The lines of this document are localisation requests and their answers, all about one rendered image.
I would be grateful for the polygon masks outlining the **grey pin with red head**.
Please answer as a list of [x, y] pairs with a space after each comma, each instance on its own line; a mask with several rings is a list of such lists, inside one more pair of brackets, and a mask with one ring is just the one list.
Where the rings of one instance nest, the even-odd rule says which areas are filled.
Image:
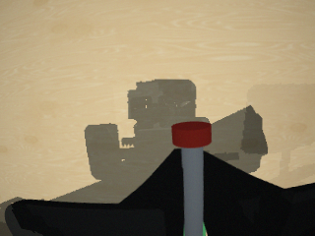
[[185, 236], [204, 236], [204, 149], [212, 144], [208, 122], [181, 122], [172, 126], [173, 145], [181, 148], [184, 181]]

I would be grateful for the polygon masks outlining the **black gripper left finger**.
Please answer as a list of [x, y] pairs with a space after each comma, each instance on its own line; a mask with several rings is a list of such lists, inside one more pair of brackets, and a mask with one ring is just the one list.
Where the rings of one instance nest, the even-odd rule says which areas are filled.
[[119, 204], [20, 200], [5, 209], [13, 236], [184, 236], [181, 148]]

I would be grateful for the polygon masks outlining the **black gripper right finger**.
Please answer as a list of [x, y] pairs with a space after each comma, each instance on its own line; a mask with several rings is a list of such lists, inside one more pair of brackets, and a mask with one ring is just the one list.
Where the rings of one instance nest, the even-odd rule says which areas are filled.
[[284, 189], [204, 150], [208, 236], [299, 236], [315, 227], [315, 182]]

